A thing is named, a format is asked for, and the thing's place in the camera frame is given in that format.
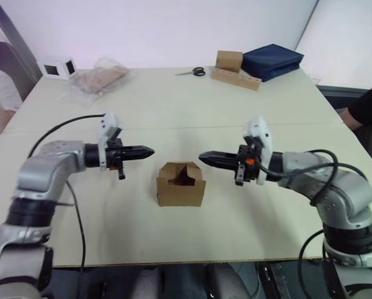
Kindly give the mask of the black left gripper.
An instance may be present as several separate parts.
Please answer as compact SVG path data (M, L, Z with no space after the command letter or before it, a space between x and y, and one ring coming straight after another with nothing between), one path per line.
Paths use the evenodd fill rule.
M117 170L119 180L125 179L122 160L122 148L124 161L146 159L155 153L153 149L143 145L123 147L123 143L120 138L109 141L106 148L107 169L111 171Z

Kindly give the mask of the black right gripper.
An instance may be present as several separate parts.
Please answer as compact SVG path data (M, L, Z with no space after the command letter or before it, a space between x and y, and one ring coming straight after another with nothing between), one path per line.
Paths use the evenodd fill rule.
M261 156L261 140L258 137L247 138L246 145L240 145L237 155L222 151L207 151L199 155L199 159L214 168L235 171L235 183L242 186L257 179Z

